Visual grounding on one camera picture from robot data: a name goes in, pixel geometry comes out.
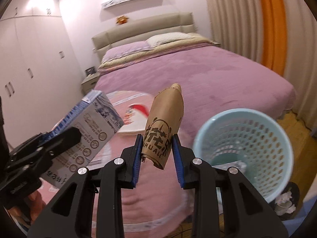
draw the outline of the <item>beige curtain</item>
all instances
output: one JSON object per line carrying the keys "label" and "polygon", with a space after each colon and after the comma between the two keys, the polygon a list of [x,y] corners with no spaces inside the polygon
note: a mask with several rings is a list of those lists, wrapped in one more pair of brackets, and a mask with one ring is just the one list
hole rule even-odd
{"label": "beige curtain", "polygon": [[212,39],[221,47],[261,63],[263,17],[260,0],[207,0]]}
{"label": "beige curtain", "polygon": [[284,77],[294,85],[293,111],[317,128],[317,22],[304,0],[284,0],[288,51]]}

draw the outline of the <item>wardrobe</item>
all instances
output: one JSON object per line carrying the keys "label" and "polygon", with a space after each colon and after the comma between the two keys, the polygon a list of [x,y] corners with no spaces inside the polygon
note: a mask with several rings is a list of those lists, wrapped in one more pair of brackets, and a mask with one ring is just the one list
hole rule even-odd
{"label": "wardrobe", "polygon": [[0,96],[9,147],[49,132],[83,97],[83,79],[58,0],[12,0],[0,19]]}

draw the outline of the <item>folded yellow blanket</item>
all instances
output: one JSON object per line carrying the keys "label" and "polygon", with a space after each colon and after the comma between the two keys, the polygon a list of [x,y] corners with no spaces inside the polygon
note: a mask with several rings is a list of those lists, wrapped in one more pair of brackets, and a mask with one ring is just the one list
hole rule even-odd
{"label": "folded yellow blanket", "polygon": [[119,58],[119,59],[115,59],[115,60],[112,60],[109,62],[102,63],[99,66],[99,69],[100,68],[110,68],[113,66],[117,66],[117,65],[120,65],[120,64],[123,64],[126,62],[130,62],[130,61],[142,58],[143,56],[153,55],[153,54],[160,53],[160,52],[163,52],[165,50],[170,50],[170,49],[177,48],[177,47],[211,42],[208,38],[205,38],[197,33],[190,33],[190,35],[192,35],[192,38],[190,38],[190,39],[178,40],[178,41],[174,41],[171,43],[159,45],[150,51],[138,52],[138,53],[135,53],[132,55],[124,56],[124,57]]}

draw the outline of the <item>hand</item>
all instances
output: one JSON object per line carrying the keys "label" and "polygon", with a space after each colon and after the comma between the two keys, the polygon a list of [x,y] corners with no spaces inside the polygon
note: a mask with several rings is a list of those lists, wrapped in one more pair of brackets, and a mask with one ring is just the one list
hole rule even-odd
{"label": "hand", "polygon": [[[46,206],[45,202],[42,200],[42,195],[38,191],[33,192],[28,196],[31,200],[31,207],[30,207],[30,216],[31,216],[31,224],[34,223],[36,218],[40,215],[43,208]],[[15,218],[19,218],[22,215],[21,210],[18,207],[13,207],[9,210],[10,215]]]}

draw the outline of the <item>beige leather headboard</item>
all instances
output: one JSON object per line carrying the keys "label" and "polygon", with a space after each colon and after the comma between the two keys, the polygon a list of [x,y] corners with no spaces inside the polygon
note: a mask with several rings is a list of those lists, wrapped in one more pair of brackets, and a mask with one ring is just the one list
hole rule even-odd
{"label": "beige leather headboard", "polygon": [[193,15],[190,12],[168,13],[134,20],[95,35],[92,40],[100,61],[112,47],[147,40],[170,32],[196,32]]}

